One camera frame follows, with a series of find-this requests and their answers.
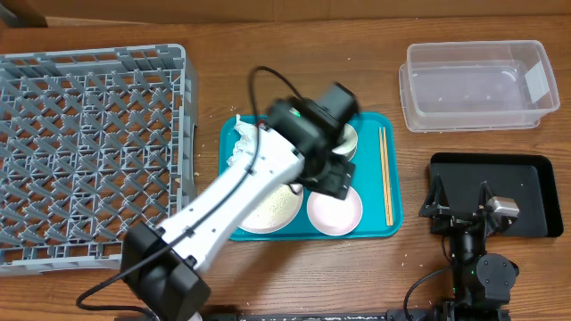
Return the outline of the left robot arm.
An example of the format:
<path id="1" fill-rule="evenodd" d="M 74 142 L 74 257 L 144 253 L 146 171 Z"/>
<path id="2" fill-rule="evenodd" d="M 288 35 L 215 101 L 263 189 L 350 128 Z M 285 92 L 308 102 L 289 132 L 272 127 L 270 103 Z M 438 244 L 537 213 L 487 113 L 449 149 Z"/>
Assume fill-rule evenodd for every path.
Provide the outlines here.
<path id="1" fill-rule="evenodd" d="M 317 101 L 273 102 L 254 142 L 202 194 L 157 227 L 129 229 L 124 282 L 160 320 L 190 319 L 211 294 L 202 275 L 222 245 L 281 185 L 345 198 L 355 166 L 333 150 L 358 111 L 355 95 L 338 83 Z"/>

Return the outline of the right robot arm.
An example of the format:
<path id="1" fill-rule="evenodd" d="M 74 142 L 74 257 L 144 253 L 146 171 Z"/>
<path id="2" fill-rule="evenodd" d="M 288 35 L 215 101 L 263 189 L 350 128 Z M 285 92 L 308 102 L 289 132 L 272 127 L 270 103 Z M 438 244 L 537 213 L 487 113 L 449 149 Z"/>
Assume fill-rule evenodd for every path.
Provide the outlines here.
<path id="1" fill-rule="evenodd" d="M 486 250 L 489 237 L 507 231 L 520 212 L 517 203 L 480 184 L 475 210 L 455 210 L 448 202 L 440 176 L 432 178 L 419 216 L 431 220 L 430 233 L 449 244 L 443 248 L 452 275 L 451 299 L 443 299 L 428 320 L 509 320 L 503 308 L 510 301 L 519 268 L 500 254 Z"/>

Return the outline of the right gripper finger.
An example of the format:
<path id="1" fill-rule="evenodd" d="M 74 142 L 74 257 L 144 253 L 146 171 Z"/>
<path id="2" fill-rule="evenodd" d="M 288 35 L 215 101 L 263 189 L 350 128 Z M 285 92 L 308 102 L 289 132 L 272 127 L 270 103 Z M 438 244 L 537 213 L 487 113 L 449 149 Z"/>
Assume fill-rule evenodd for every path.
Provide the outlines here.
<path id="1" fill-rule="evenodd" d="M 443 217 L 449 214 L 449 203 L 439 174 L 433 176 L 429 193 L 421 206 L 420 217 Z"/>
<path id="2" fill-rule="evenodd" d="M 479 209 L 484 209 L 487 202 L 494 196 L 492 189 L 490 188 L 490 186 L 488 185 L 488 183 L 486 181 L 483 181 L 480 184 L 480 189 L 479 189 L 479 196 L 478 196 L 478 208 Z"/>

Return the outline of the small white plate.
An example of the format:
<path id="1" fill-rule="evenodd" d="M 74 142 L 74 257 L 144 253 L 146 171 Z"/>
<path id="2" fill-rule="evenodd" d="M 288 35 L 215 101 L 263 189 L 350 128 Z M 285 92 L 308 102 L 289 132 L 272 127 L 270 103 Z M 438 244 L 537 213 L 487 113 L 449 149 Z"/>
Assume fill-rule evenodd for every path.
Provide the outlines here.
<path id="1" fill-rule="evenodd" d="M 320 233 L 341 236 L 349 234 L 360 223 L 363 205 L 352 187 L 342 200 L 311 192 L 307 201 L 307 213 L 311 224 Z"/>

